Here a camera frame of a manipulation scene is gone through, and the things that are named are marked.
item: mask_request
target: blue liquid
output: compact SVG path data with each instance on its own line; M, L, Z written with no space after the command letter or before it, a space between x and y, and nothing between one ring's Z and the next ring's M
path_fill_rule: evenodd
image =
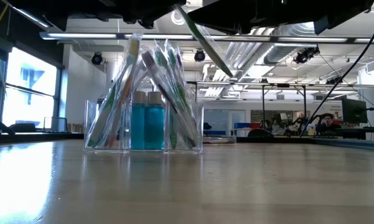
M164 109L161 105L145 107L145 149L164 149Z
M145 105L133 104L131 109L131 149L144 149Z

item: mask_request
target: red object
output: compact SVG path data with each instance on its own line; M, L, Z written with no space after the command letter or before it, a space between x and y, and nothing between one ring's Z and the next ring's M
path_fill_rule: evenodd
M260 123L250 123L250 128L251 129L258 129L258 128L260 128Z

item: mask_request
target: bottle cap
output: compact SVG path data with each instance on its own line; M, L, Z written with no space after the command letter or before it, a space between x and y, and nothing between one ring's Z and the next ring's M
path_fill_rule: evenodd
M147 103L147 95L143 91L135 91L133 96L133 103Z
M148 104L162 105L162 93L161 92L149 92L148 93Z

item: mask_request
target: computer monitor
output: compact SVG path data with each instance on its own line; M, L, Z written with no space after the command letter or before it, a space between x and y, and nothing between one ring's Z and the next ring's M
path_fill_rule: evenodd
M367 123L367 103L365 101L342 99L343 121L349 124Z

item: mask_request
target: wooden table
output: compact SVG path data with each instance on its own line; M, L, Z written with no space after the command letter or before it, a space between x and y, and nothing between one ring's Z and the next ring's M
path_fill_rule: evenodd
M374 151L206 146L201 156L0 147L0 223L374 223Z

